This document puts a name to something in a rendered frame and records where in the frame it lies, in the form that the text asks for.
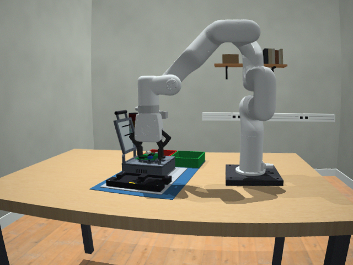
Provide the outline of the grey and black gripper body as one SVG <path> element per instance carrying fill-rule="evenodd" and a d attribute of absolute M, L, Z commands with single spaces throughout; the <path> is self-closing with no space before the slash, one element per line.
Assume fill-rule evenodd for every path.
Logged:
<path fill-rule="evenodd" d="M 162 135 L 163 121 L 160 113 L 138 113 L 135 120 L 135 140 L 139 142 L 159 142 Z"/>

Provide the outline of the green circuit board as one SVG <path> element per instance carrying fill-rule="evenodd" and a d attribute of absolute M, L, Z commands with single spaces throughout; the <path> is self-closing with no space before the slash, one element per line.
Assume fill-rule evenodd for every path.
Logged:
<path fill-rule="evenodd" d="M 139 160 L 155 160 L 158 158 L 158 153 L 155 152 L 155 153 L 152 153 L 151 151 L 147 151 L 145 154 L 137 157 L 136 159 L 139 159 Z"/>

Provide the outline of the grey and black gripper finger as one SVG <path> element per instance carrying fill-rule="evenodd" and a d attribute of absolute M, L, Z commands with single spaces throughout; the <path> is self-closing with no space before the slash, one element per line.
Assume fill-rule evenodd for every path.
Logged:
<path fill-rule="evenodd" d="M 136 146 L 137 148 L 137 155 L 138 157 L 143 155 L 143 147 L 141 146 L 143 142 L 139 142 L 135 140 L 135 132 L 133 132 L 129 138 L 131 139 L 131 141 L 133 142 L 133 144 Z"/>
<path fill-rule="evenodd" d="M 163 151 L 163 147 L 170 141 L 171 137 L 162 130 L 162 135 L 165 137 L 165 141 L 163 142 L 162 140 L 160 140 L 159 142 L 156 142 L 159 149 L 158 149 L 158 159 L 160 160 L 161 158 L 163 158 L 164 156 L 164 151 Z"/>

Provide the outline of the red bin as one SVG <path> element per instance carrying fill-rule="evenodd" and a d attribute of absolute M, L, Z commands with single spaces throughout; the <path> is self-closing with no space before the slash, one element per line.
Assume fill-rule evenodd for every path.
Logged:
<path fill-rule="evenodd" d="M 150 151 L 152 153 L 158 152 L 158 150 L 153 150 L 153 149 L 151 149 Z M 177 152 L 176 150 L 163 150 L 163 151 L 164 151 L 164 156 L 171 156 Z"/>

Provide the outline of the green bin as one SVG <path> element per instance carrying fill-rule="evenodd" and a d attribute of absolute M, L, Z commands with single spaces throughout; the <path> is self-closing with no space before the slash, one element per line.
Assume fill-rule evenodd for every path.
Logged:
<path fill-rule="evenodd" d="M 175 156 L 176 167 L 199 168 L 205 161 L 205 152 L 199 151 L 177 151 Z"/>

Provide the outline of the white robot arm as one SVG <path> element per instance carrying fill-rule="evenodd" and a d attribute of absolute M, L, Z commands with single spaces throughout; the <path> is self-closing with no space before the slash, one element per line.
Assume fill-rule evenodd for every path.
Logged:
<path fill-rule="evenodd" d="M 276 109 L 276 77 L 264 67 L 263 52 L 256 42 L 260 27 L 252 20 L 217 20 L 207 26 L 186 48 L 162 76 L 138 78 L 138 113 L 160 113 L 159 94 L 173 96 L 181 89 L 181 82 L 202 66 L 223 43 L 233 43 L 243 59 L 243 86 L 254 95 L 244 97 L 239 104 L 240 161 L 236 172 L 245 176 L 259 176 L 273 164 L 263 162 L 263 121 L 271 119 Z M 253 99 L 254 96 L 254 99 Z"/>

